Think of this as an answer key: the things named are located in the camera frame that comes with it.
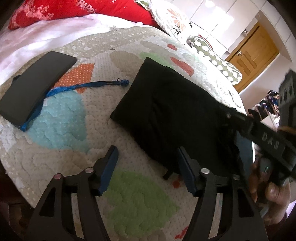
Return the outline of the person's right hand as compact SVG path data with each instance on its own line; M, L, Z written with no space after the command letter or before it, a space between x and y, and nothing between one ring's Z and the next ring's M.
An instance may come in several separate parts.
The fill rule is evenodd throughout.
M261 179L258 176L259 162L261 158L257 156L255 162L252 164L252 172L248 179L249 192L254 202L258 199L258 187L261 183ZM280 223L288 208L288 205L292 202L292 194L294 190L291 190L289 179L285 180L283 185L277 186L270 182L264 190L264 196L269 201L269 210L263 217L264 224L266 226L276 225Z

